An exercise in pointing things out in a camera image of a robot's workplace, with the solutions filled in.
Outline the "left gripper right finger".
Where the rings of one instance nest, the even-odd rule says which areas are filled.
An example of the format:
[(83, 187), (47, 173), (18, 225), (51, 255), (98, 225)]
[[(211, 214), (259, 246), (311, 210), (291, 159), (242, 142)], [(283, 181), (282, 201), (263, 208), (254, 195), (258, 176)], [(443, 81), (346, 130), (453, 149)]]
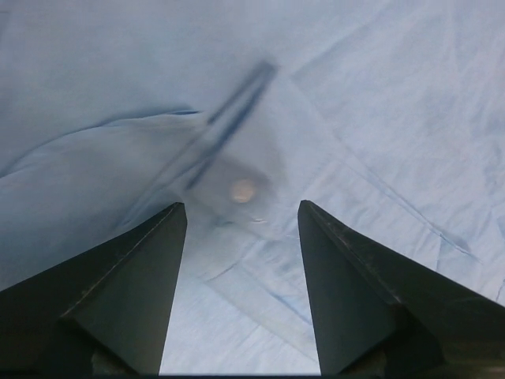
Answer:
[(297, 221), (322, 374), (503, 374), (501, 305), (311, 201)]

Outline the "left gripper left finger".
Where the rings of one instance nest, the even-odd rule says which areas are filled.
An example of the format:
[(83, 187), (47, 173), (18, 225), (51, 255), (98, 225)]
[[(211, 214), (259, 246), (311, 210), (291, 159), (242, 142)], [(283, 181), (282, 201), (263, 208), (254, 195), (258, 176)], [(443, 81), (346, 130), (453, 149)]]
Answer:
[(1, 293), (3, 374), (157, 374), (181, 265), (185, 207)]

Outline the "light blue long sleeve shirt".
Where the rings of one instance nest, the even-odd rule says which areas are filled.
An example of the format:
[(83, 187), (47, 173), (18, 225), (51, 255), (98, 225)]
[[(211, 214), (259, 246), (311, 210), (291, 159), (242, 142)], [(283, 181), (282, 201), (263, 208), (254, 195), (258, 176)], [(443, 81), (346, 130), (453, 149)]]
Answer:
[(503, 2), (2, 2), (2, 287), (182, 200), (161, 371), (317, 373), (305, 199), (503, 303)]

